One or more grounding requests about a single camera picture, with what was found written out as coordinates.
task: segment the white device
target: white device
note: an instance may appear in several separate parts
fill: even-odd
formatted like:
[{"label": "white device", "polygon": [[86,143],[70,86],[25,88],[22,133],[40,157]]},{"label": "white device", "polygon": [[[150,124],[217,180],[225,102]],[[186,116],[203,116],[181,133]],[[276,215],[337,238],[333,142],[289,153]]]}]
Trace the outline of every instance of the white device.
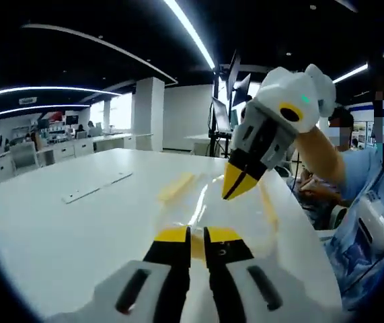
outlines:
[{"label": "white device", "polygon": [[357,209],[359,230],[365,236],[371,250],[384,252],[384,205],[374,191],[359,198]]}]

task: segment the cable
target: cable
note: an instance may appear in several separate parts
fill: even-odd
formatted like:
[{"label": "cable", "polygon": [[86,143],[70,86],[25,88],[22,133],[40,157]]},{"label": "cable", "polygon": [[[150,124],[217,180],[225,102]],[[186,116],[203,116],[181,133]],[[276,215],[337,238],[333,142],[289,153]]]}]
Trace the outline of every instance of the cable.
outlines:
[{"label": "cable", "polygon": [[297,171],[295,172],[295,180],[293,181],[291,193],[293,193],[293,190],[295,189],[295,184],[297,183],[298,169],[299,169],[299,151],[298,151],[298,160],[297,160]]},{"label": "cable", "polygon": [[211,146],[211,143],[206,146],[206,151],[205,151],[205,157],[208,157],[208,148]]},{"label": "cable", "polygon": [[211,130],[210,122],[211,122],[211,112],[213,111],[213,103],[210,104],[210,112],[208,113],[208,130]]},{"label": "cable", "polygon": [[225,150],[223,149],[222,145],[220,144],[220,139],[221,138],[219,138],[219,140],[217,140],[216,145],[218,145],[220,147],[220,149],[223,150],[223,153],[225,153]]},{"label": "cable", "polygon": [[374,268],[374,266],[376,265],[376,264],[378,264],[380,261],[382,261],[384,259],[384,253],[381,255],[381,257],[379,258],[379,259],[377,259],[359,278],[357,278],[357,280],[355,280],[349,287],[347,287],[345,290],[343,290],[342,292],[341,292],[341,296],[343,296],[345,293],[347,293],[349,290],[351,290],[357,283],[359,283],[360,282],[360,280],[362,279],[362,278],[364,278],[364,276],[367,274],[367,273],[369,273],[369,271],[371,270],[371,269],[373,269]]}]

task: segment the white chair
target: white chair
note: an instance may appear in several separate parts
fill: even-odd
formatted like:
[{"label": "white chair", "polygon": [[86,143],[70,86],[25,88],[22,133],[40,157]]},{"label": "white chair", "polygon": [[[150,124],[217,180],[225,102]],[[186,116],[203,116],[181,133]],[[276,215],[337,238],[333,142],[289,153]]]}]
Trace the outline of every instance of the white chair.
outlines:
[{"label": "white chair", "polygon": [[39,168],[38,157],[36,156],[33,141],[12,146],[9,148],[9,151],[11,152],[16,176]]},{"label": "white chair", "polygon": [[80,131],[77,133],[77,139],[85,139],[87,138],[87,131]]}]

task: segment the table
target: table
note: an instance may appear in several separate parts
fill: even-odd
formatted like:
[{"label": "table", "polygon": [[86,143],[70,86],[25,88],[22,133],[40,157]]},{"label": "table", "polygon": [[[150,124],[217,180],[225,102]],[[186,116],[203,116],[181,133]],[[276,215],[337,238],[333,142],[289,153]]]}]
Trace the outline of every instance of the table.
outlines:
[{"label": "table", "polygon": [[[43,318],[87,303],[94,287],[131,259],[142,259],[155,236],[160,189],[184,172],[223,173],[226,160],[174,153],[112,149],[28,172],[0,184],[0,267]],[[133,172],[70,205],[61,197]],[[322,306],[341,308],[331,265],[306,215],[282,178],[264,175],[279,218],[278,261],[304,282]],[[183,322],[202,319],[206,269],[190,271]]]}]

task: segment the plastic bag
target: plastic bag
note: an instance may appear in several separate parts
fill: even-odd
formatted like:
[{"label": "plastic bag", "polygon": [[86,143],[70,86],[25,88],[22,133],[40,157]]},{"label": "plastic bag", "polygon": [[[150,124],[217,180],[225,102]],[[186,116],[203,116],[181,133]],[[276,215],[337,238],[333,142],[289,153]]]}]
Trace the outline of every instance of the plastic bag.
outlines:
[{"label": "plastic bag", "polygon": [[161,191],[163,203],[156,234],[167,227],[189,225],[192,257],[204,260],[203,227],[228,227],[254,256],[265,257],[275,243],[278,218],[260,182],[249,192],[226,201],[221,197],[223,175],[184,174]]}]

